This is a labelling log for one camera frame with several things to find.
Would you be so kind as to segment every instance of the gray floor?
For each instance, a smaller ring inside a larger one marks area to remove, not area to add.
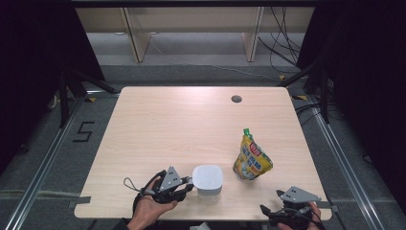
[[[262,39],[272,44],[269,34]],[[301,43],[302,34],[290,36]],[[135,63],[126,35],[90,34],[95,53],[106,77],[106,82],[120,89],[127,85],[240,85],[274,86],[280,75],[291,76],[298,69],[286,61],[272,56],[260,43],[254,62],[247,62],[240,34],[154,34],[142,63]],[[284,55],[290,53],[277,48]],[[291,95],[303,95],[305,79],[289,86]],[[88,85],[90,90],[98,88]],[[116,219],[79,219],[70,206],[79,196],[93,159],[96,155],[117,97],[96,95],[93,103],[82,102],[57,153],[50,171],[43,181],[35,202],[26,216],[22,229],[111,229]],[[296,106],[308,101],[294,100]],[[365,153],[351,132],[340,111],[329,107],[330,126],[350,161],[355,175],[377,211],[386,229],[405,229],[406,218],[373,164],[362,159]],[[59,129],[60,111],[56,106],[38,124],[27,146],[30,151],[18,154],[0,177],[0,229],[5,228],[9,217],[24,191],[29,187],[42,159],[52,145]],[[357,203],[346,178],[335,160],[311,109],[299,121],[317,171],[327,195],[339,205],[339,216],[347,229],[370,229],[362,207]],[[82,122],[94,122],[85,128],[92,131],[89,142],[78,134]],[[192,223],[162,222],[159,229],[189,229]],[[327,229],[343,229],[334,216],[324,221]],[[213,229],[259,229],[255,224],[212,223]]]

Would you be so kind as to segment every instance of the sleeve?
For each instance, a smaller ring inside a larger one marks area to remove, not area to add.
[[[120,221],[114,226],[112,230],[128,230],[127,228],[127,221],[122,218]]]

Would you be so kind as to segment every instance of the human hand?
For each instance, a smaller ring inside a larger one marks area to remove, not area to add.
[[[155,202],[151,195],[145,195],[137,204],[137,208],[134,211],[134,216],[131,222],[127,225],[130,230],[142,230],[153,224],[161,215],[165,212],[172,210],[176,207],[177,201],[174,200],[171,203],[161,204]]]
[[[315,203],[309,202],[308,205],[310,206],[311,210],[313,211],[313,215],[311,219],[315,222],[320,222],[319,217],[321,216],[322,212],[316,206]],[[281,230],[292,230],[289,226],[283,223],[278,223],[278,228]],[[320,230],[319,227],[316,226],[313,222],[310,222],[307,226],[307,230]]]

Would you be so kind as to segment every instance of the chip bag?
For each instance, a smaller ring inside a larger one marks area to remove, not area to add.
[[[271,159],[254,142],[249,128],[245,128],[239,155],[233,166],[238,179],[253,180],[270,171],[273,166]]]

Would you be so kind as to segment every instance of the yellow snack bag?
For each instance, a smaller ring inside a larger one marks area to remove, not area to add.
[[[254,142],[250,129],[245,128],[239,155],[233,166],[238,179],[253,180],[273,167],[271,159]]]

